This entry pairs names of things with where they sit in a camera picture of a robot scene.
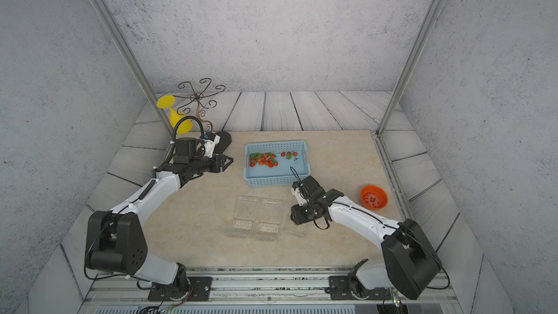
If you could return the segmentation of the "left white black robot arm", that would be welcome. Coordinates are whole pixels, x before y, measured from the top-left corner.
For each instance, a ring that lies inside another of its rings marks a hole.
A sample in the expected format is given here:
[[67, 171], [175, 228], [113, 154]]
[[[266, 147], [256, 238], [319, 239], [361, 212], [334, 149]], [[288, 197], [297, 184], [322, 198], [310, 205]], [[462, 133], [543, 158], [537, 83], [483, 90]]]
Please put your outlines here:
[[88, 221], [84, 267], [119, 273], [161, 286], [183, 288], [185, 268], [152, 254], [143, 232], [148, 218], [172, 194], [205, 173], [221, 173], [233, 159], [224, 154], [231, 144], [227, 132], [171, 141], [164, 162], [136, 193], [108, 211], [95, 212]]

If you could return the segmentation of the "light blue plastic basket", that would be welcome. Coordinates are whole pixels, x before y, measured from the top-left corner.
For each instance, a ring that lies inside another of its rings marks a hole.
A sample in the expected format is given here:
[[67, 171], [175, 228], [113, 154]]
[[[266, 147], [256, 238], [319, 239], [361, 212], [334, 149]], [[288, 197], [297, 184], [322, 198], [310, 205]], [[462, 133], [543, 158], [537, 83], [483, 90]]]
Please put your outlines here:
[[245, 146], [244, 180], [251, 188], [287, 185], [311, 175], [303, 140], [250, 143]]

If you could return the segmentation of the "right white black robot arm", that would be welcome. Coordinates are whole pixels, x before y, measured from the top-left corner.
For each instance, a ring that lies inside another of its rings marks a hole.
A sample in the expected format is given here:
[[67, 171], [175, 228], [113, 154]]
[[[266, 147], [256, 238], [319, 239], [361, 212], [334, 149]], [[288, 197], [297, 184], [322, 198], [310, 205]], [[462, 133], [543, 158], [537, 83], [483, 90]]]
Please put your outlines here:
[[364, 259], [349, 272], [347, 286], [356, 299], [368, 299], [378, 288], [394, 288], [408, 299], [418, 299], [443, 270], [440, 258], [415, 221], [382, 217], [335, 189], [310, 192], [295, 183], [291, 193], [297, 201], [291, 208], [291, 220], [296, 225], [324, 218], [327, 223], [344, 225], [382, 251], [381, 265]]

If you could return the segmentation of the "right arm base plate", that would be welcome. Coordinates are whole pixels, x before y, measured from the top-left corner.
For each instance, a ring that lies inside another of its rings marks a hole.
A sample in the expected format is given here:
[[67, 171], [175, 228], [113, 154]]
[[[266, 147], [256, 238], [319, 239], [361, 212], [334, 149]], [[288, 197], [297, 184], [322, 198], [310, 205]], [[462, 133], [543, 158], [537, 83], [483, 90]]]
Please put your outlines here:
[[384, 301], [391, 298], [388, 288], [366, 289], [357, 282], [356, 277], [349, 276], [330, 276], [324, 291], [332, 300]]

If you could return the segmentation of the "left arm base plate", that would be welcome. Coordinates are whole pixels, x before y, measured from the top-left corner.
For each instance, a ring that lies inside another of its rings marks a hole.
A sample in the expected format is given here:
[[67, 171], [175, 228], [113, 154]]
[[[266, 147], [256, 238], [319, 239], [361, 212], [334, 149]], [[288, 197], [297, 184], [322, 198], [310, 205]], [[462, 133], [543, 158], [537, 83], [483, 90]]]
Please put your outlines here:
[[148, 295], [151, 302], [207, 302], [213, 278], [210, 276], [188, 276], [171, 285], [154, 284]]

